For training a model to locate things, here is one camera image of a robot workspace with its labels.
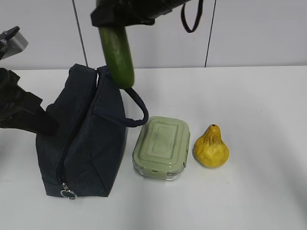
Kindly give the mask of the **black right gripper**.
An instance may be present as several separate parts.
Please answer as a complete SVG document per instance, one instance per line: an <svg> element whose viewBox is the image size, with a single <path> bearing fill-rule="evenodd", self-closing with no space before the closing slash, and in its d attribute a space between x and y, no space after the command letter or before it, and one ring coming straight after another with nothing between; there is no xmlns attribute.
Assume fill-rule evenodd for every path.
<svg viewBox="0 0 307 230"><path fill-rule="evenodd" d="M153 25L155 19L185 4L186 0L100 0L91 13L92 26Z"/></svg>

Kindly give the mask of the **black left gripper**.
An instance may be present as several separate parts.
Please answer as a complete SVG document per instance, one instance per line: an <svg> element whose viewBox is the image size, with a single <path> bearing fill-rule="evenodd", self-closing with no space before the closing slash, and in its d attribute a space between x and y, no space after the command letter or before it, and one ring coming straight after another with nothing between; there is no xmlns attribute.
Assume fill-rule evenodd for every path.
<svg viewBox="0 0 307 230"><path fill-rule="evenodd" d="M0 127L55 135L58 122L41 107L41 98L18 85L19 80L15 72L0 69Z"/></svg>

